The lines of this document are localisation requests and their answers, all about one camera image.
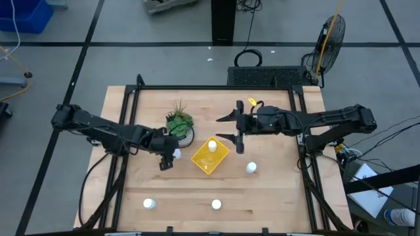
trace small green plant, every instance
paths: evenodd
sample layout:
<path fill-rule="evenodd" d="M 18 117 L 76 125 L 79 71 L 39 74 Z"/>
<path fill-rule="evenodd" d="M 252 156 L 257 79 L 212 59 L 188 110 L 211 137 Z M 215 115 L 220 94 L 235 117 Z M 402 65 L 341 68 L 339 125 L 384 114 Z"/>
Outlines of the small green plant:
<path fill-rule="evenodd" d="M 186 105 L 182 105 L 182 100 L 174 103 L 173 111 L 166 116 L 168 131 L 182 139 L 191 129 L 194 122 L 191 115 L 184 112 Z"/>

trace electric fan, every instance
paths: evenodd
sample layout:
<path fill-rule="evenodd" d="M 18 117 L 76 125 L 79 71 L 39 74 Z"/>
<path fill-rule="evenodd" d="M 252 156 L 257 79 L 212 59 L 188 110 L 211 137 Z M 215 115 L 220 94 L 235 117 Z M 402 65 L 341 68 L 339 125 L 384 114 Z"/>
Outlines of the electric fan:
<path fill-rule="evenodd" d="M 303 66 L 306 58 L 306 66 L 310 69 L 307 69 L 305 76 L 308 77 L 313 85 L 318 85 L 318 75 L 321 75 L 322 86 L 324 87 L 324 74 L 327 73 L 333 66 L 337 55 L 340 52 L 341 44 L 343 43 L 344 32 L 346 30 L 346 22 L 344 18 L 339 14 L 335 18 L 333 24 L 334 16 L 328 18 L 327 22 L 322 26 L 320 36 L 316 42 L 315 49 L 308 54 L 305 54 L 301 60 L 301 66 Z"/>

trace blue bin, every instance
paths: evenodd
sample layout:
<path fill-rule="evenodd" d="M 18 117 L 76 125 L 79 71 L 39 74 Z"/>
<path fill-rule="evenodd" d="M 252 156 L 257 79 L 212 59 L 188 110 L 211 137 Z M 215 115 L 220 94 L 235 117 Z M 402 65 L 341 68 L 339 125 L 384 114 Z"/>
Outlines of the blue bin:
<path fill-rule="evenodd" d="M 19 33 L 41 33 L 53 15 L 45 0 L 13 0 Z M 0 30 L 15 31 L 11 0 L 0 0 Z"/>

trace floor tile line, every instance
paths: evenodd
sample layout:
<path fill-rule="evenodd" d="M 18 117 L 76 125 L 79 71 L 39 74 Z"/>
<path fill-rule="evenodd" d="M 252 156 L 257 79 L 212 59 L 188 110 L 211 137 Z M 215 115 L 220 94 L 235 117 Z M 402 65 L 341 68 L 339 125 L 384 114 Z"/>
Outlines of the floor tile line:
<path fill-rule="evenodd" d="M 11 47 L 16 42 L 0 42 L 0 45 Z M 311 42 L 249 42 L 252 47 L 314 47 Z M 89 42 L 89 47 L 244 47 L 246 42 L 233 42 L 233 44 L 218 42 Z M 410 43 L 410 47 L 420 47 L 420 43 Z M 83 47 L 85 42 L 22 42 L 21 47 Z M 401 43 L 343 43 L 342 47 L 360 48 L 388 48 L 400 47 Z"/>
<path fill-rule="evenodd" d="M 95 28 L 98 23 L 100 12 L 103 6 L 104 6 L 104 0 L 99 0 L 98 5 L 96 6 L 93 19 L 91 21 L 91 25 L 89 27 L 89 31 L 87 33 L 85 42 L 83 44 L 83 48 L 81 49 L 79 58 L 77 60 L 76 67 L 72 75 L 72 79 L 70 80 L 66 95 L 64 97 L 64 100 L 63 100 L 64 104 L 69 104 L 70 100 L 72 99 L 74 88 L 76 86 L 77 79 L 79 78 L 81 68 L 85 61 L 87 49 L 89 48 L 89 43 L 91 42 L 93 33 L 95 32 Z M 41 162 L 41 166 L 39 167 L 35 182 L 33 183 L 30 196 L 28 197 L 28 201 L 26 202 L 25 209 L 22 213 L 22 217 L 20 218 L 18 228 L 16 229 L 17 236 L 25 235 L 26 229 L 28 228 L 28 224 L 30 222 L 33 209 L 38 199 L 39 192 L 41 191 L 42 184 L 45 179 L 45 175 L 47 174 L 49 163 L 51 161 L 51 158 L 53 157 L 55 145 L 57 143 L 59 134 L 60 133 L 57 130 L 54 130 L 51 134 L 47 149 L 44 153 L 44 157 Z"/>
<path fill-rule="evenodd" d="M 404 41 L 404 38 L 402 37 L 401 31 L 398 28 L 396 21 L 394 17 L 392 16 L 392 13 L 388 7 L 388 4 L 385 0 L 379 0 L 379 2 L 382 5 L 383 10 L 385 11 L 385 15 L 388 18 L 389 24 L 391 25 L 392 30 L 395 33 L 395 36 L 398 40 L 398 42 L 401 44 L 402 52 L 404 53 L 404 56 L 406 57 L 407 63 L 411 69 L 411 72 L 413 73 L 415 80 L 417 81 L 417 84 L 420 87 L 420 71 L 417 67 L 417 64 L 415 63 L 415 60 L 413 59 L 413 56 L 411 55 L 411 52 L 408 48 L 408 44 Z M 419 43 L 410 43 L 412 47 L 419 46 Z"/>

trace fan grille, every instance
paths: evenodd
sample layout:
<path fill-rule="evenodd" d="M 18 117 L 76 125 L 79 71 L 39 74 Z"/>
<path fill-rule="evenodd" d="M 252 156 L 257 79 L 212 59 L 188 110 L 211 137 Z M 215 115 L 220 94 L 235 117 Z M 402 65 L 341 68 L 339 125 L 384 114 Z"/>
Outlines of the fan grille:
<path fill-rule="evenodd" d="M 325 23 L 327 28 L 331 25 L 333 21 L 333 16 L 328 18 L 327 22 Z M 325 50 L 324 55 L 322 56 L 321 61 L 321 67 L 324 68 L 324 73 L 327 73 L 331 67 L 333 66 L 335 59 L 337 59 L 337 56 L 340 52 L 341 45 L 343 43 L 344 33 L 346 30 L 346 22 L 342 16 L 339 14 L 337 15 L 335 19 L 335 23 L 333 26 L 333 29 L 331 30 L 331 33 L 329 34 L 328 41 L 325 44 Z M 321 45 L 320 47 L 317 47 L 314 51 L 314 54 L 312 56 L 312 72 L 316 73 L 316 67 L 318 65 L 318 60 L 320 59 L 321 54 L 321 47 L 324 43 L 323 35 L 324 28 L 322 29 L 320 36 L 318 38 L 318 42 L 316 45 Z"/>

